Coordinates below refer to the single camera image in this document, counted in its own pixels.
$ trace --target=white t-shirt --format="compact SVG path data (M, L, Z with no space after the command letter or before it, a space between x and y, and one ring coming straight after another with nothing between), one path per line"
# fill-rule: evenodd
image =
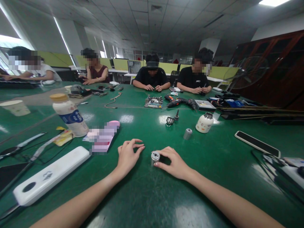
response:
M41 63L40 70L27 70L27 71L32 73L35 77L44 77L47 74L47 70L50 70L54 73L54 77L53 77L54 81L62 81L60 76L56 73L56 71L52 67L44 63Z

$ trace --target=power drill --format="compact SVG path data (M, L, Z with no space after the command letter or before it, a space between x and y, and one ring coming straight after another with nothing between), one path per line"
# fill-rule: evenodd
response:
M165 99L167 101L170 101L170 103L167 104L167 107L168 108L171 108L171 107L175 107L175 106L178 106L180 103L181 103L181 100L180 99L174 99L173 97L169 96L169 95L165 95Z
M184 99L184 98L179 98L183 104L186 104L190 106L190 108L194 109L196 111L196 104L193 99Z

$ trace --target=white cup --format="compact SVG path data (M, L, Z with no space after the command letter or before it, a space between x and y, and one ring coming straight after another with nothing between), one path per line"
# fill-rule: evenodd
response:
M10 111L15 116L24 116L31 113L22 100L3 102L0 103L0 106Z
M69 85L67 85L67 86L65 86L65 89L68 91L68 93L71 93L71 85L69 86Z

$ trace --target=keyboard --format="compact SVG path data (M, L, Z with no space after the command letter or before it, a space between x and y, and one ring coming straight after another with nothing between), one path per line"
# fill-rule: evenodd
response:
M32 81L3 81L0 80L0 89L34 89L39 86L39 82Z

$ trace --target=dark red top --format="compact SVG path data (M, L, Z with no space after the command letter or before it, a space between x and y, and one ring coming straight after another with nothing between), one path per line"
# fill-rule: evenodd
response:
M95 68L91 66L91 67L90 67L90 72L91 72L91 77L92 77L92 79L100 78L100 77L102 76L102 73L104 72L104 70L105 70L106 68L107 68L107 67L106 67L105 65L103 65L102 68L100 69L100 71L97 72L97 71L95 70ZM103 82L109 83L109 82L110 82L109 77L107 76Z

